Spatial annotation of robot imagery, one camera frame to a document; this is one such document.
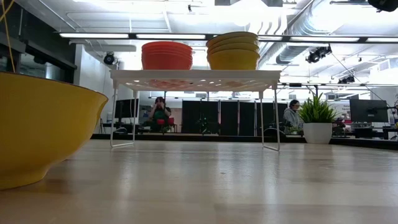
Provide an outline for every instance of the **stack of orange bowls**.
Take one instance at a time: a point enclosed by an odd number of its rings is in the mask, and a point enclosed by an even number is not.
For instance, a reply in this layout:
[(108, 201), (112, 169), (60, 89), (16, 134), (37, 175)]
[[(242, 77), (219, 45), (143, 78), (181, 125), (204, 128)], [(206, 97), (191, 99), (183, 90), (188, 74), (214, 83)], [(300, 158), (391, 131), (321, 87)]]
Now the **stack of orange bowls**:
[(192, 48), (181, 43), (158, 41), (142, 46), (144, 70), (190, 70)]
[(212, 70), (255, 70), (260, 59), (258, 36), (251, 32), (217, 35), (206, 46)]

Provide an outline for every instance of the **computer monitor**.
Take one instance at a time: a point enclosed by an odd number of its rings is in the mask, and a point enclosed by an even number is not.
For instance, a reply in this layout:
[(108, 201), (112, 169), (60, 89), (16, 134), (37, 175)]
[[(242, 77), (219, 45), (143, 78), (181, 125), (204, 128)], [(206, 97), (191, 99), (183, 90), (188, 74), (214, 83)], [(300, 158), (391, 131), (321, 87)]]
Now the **computer monitor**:
[(136, 99), (135, 102), (136, 112), (134, 113), (134, 99), (116, 101), (114, 117), (119, 118), (119, 122), (121, 122), (122, 118), (132, 118), (133, 116), (137, 117), (139, 107), (138, 99)]
[(349, 100), (353, 122), (388, 122), (385, 100)]

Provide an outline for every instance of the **yellow bowl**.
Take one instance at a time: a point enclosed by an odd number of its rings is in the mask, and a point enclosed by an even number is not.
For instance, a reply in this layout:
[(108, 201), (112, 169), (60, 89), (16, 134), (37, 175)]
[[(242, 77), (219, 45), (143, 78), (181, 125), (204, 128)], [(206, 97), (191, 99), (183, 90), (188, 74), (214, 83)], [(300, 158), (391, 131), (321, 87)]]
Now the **yellow bowl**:
[(256, 38), (253, 37), (233, 37), (229, 38), (226, 40), (222, 40), (220, 42), (217, 42), (213, 44), (212, 46), (208, 47), (207, 52), (211, 52), (213, 49), (220, 47), (222, 45), (227, 45), (227, 44), (254, 44), (258, 45), (259, 42)]
[(0, 190), (40, 181), (82, 147), (106, 102), (80, 86), (0, 72)]
[(230, 39), (233, 37), (251, 37), (253, 39), (258, 39), (258, 36), (256, 34), (253, 34), (251, 32), (230, 32), (227, 34), (221, 34), (218, 35), (216, 37), (213, 37), (212, 39), (210, 39), (207, 43), (206, 46), (207, 47), (211, 47), (213, 46), (215, 43), (220, 42), (222, 40), (226, 40), (226, 39)]
[(231, 50), (231, 49), (241, 49), (241, 50), (251, 50), (254, 52), (259, 51), (259, 46), (256, 44), (248, 44), (248, 43), (233, 43), (233, 44), (224, 44), (219, 47), (213, 48), (211, 51), (207, 51), (208, 55), (211, 55), (213, 53), (222, 51), (222, 50)]
[(260, 55), (251, 50), (222, 50), (207, 56), (212, 70), (255, 70)]

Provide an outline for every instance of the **woman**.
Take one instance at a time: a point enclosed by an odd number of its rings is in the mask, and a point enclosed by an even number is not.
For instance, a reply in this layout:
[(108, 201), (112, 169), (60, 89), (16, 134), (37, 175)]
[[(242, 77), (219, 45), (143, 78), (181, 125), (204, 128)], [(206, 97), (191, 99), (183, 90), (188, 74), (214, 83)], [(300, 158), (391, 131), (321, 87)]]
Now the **woman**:
[[(295, 129), (300, 128), (301, 120), (299, 114), (297, 113), (299, 108), (300, 102), (298, 100), (292, 100), (289, 103), (289, 107), (286, 108), (284, 112), (284, 120), (287, 123), (286, 127), (293, 127)], [(285, 133), (290, 134), (289, 128), (285, 128)]]
[(150, 128), (151, 131), (161, 131), (161, 125), (157, 124), (157, 120), (164, 120), (164, 124), (167, 125), (169, 117), (172, 115), (170, 108), (166, 107), (166, 102), (163, 97), (158, 97), (155, 100), (155, 104), (149, 113), (149, 119), (151, 121)]

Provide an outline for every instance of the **white pot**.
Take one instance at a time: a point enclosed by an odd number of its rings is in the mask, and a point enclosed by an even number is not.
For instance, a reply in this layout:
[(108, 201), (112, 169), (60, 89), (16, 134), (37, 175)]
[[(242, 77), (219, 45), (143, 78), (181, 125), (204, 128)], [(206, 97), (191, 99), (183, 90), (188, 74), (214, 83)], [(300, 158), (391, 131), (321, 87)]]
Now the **white pot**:
[(310, 144), (329, 144), (331, 123), (304, 123), (304, 137)]

